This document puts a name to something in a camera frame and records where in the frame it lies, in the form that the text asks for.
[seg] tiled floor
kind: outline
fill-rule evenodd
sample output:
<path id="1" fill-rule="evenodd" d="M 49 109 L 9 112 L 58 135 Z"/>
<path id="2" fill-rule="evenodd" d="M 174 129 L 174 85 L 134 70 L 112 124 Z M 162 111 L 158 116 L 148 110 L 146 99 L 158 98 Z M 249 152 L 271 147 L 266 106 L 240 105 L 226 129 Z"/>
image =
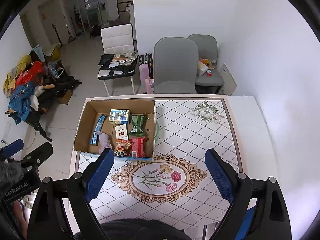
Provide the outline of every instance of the tiled floor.
<path id="1" fill-rule="evenodd" d="M 53 155 L 39 167 L 40 178 L 51 176 L 53 179 L 65 179 L 69 176 L 69 166 L 73 148 L 73 140 L 79 122 L 81 110 L 86 98 L 107 96 L 103 82 L 97 78 L 100 55 L 103 54 L 100 37 L 90 39 L 82 34 L 75 41 L 64 45 L 61 49 L 62 64 L 69 75 L 83 83 L 76 88 L 68 105 L 55 104 L 47 115 L 40 120 L 41 125 L 52 138 Z M 139 72 L 134 76 L 135 89 L 139 93 Z M 130 78 L 107 81 L 112 95 L 132 94 Z M 35 130 L 29 128 L 24 141 L 22 156 L 28 154 L 46 140 Z"/>

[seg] blue snack stick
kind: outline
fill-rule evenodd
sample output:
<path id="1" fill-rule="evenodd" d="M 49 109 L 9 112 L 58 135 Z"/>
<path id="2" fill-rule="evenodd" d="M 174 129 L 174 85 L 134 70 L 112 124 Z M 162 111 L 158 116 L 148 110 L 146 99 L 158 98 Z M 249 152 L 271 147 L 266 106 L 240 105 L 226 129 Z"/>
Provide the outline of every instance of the blue snack stick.
<path id="1" fill-rule="evenodd" d="M 99 136 L 97 134 L 97 131 L 101 131 L 105 117 L 106 117 L 105 115 L 100 116 L 100 118 L 96 124 L 96 128 L 94 129 L 94 133 L 92 135 L 91 141 L 90 141 L 91 145 L 98 145 Z"/>

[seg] chair backrest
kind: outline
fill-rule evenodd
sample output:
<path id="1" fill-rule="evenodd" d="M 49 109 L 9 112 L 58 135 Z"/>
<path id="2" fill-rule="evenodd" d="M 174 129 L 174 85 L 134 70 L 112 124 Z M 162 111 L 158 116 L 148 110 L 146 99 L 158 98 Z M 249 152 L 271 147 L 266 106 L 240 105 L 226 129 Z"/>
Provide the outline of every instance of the chair backrest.
<path id="1" fill-rule="evenodd" d="M 199 49 L 199 58 L 207 58 L 217 61 L 218 46 L 214 37 L 210 35 L 192 34 L 188 38 L 197 44 Z"/>
<path id="2" fill-rule="evenodd" d="M 134 51 L 132 24 L 101 29 L 104 54 Z"/>
<path id="3" fill-rule="evenodd" d="M 166 81 L 196 83 L 199 52 L 190 39 L 165 37 L 154 48 L 153 77 L 155 86 Z"/>

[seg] snack package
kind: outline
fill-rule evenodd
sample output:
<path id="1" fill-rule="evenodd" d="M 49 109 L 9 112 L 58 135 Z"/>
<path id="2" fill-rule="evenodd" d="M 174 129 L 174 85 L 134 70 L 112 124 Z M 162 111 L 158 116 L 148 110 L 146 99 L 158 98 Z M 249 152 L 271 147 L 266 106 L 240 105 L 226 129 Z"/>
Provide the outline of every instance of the snack package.
<path id="1" fill-rule="evenodd" d="M 142 158 L 145 157 L 146 154 L 144 152 L 143 143 L 148 140 L 148 137 L 140 137 L 140 138 L 133 138 L 131 141 L 134 142 L 132 145 L 132 157 L 135 158 Z"/>
<path id="2" fill-rule="evenodd" d="M 134 142 L 116 139 L 115 156 L 117 157 L 128 157 L 131 156 L 130 150 Z"/>
<path id="3" fill-rule="evenodd" d="M 116 126 L 115 130 L 116 130 L 116 138 L 117 139 L 129 141 L 126 124 L 121 124 L 121 125 Z"/>
<path id="4" fill-rule="evenodd" d="M 97 131 L 101 131 L 101 128 L 102 128 L 102 125 L 103 125 L 103 122 L 104 122 L 104 119 L 105 119 L 105 115 L 101 115 L 95 128 L 94 128 L 94 131 L 93 131 L 93 135 L 92 135 L 92 138 L 90 140 L 90 144 L 91 145 L 98 145 L 98 140 L 99 140 L 99 137 L 98 137 L 98 134 L 97 134 Z"/>
<path id="5" fill-rule="evenodd" d="M 133 114 L 131 115 L 131 122 L 133 128 L 128 132 L 129 136 L 135 137 L 148 137 L 148 135 L 142 130 L 143 123 L 147 120 L 147 114 Z"/>

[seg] green snack bag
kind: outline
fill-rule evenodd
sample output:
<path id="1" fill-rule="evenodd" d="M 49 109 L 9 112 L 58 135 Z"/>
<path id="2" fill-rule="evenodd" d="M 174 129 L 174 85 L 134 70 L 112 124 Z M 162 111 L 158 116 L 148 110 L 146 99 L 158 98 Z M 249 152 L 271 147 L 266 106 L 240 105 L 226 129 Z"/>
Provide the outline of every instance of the green snack bag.
<path id="1" fill-rule="evenodd" d="M 148 135 L 142 130 L 143 123 L 147 120 L 147 114 L 133 114 L 131 115 L 131 122 L 133 128 L 128 135 L 135 137 L 147 137 Z"/>

